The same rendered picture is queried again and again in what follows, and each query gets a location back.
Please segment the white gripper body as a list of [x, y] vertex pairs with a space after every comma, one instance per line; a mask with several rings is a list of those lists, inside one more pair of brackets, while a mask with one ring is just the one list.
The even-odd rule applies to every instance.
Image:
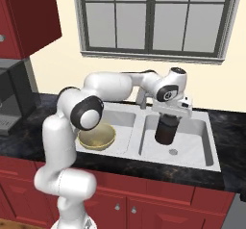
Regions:
[[152, 110], [163, 115], [174, 115], [176, 117], [191, 117], [192, 108], [179, 105], [167, 105], [165, 102], [154, 100]]

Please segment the grey sink tap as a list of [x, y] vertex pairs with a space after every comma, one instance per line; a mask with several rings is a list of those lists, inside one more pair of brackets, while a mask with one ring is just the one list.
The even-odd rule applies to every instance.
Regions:
[[147, 92], [145, 89], [140, 88], [138, 90], [135, 102], [140, 107], [141, 110], [146, 109]]

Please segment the grey double basin sink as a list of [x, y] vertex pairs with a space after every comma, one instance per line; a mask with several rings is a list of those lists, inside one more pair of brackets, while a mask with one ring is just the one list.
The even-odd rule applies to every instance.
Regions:
[[138, 105], [107, 103], [102, 120], [115, 130], [114, 142], [97, 153], [156, 164], [193, 167], [219, 172], [221, 170], [209, 114], [192, 113], [180, 121], [170, 145], [155, 140], [159, 114]]

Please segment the olive yellow bowl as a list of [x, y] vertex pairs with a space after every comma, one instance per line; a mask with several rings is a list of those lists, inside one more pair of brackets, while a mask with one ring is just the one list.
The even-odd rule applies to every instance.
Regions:
[[114, 128], [108, 123], [99, 123], [89, 131], [80, 131], [78, 140], [85, 149], [102, 151], [113, 144], [116, 137]]

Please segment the red drawer front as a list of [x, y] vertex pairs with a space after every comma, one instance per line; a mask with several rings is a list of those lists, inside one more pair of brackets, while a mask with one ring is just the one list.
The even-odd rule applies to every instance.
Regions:
[[196, 188], [191, 207], [200, 211], [226, 214], [233, 200], [233, 192]]
[[187, 185], [148, 180], [146, 190], [149, 195], [160, 197], [168, 202], [190, 205], [195, 188]]
[[42, 162], [36, 162], [36, 166], [35, 187], [47, 194], [90, 198], [97, 188], [146, 192], [147, 181], [143, 178], [80, 168], [53, 170]]
[[36, 172], [33, 161], [0, 156], [0, 181], [10, 179], [33, 182]]

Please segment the grey framed window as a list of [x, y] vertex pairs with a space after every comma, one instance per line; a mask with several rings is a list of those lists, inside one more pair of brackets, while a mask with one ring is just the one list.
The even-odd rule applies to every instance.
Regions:
[[240, 0], [75, 0], [88, 57], [221, 64]]

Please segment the red cupboard door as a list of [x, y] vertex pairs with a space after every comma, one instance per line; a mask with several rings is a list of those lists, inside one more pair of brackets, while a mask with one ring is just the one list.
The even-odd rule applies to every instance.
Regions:
[[11, 218], [46, 229], [52, 226], [53, 216], [46, 196], [32, 181], [0, 176], [0, 191]]
[[85, 209], [89, 215], [85, 229], [127, 229], [127, 206], [124, 195], [98, 191], [85, 201]]
[[[129, 229], [203, 229], [205, 218], [195, 212], [129, 198]], [[131, 213], [136, 206], [136, 214]]]

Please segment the red wall cupboard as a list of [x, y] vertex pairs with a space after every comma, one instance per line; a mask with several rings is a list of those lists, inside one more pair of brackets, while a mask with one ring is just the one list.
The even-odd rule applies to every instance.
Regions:
[[56, 0], [0, 0], [0, 58], [24, 59], [62, 36]]

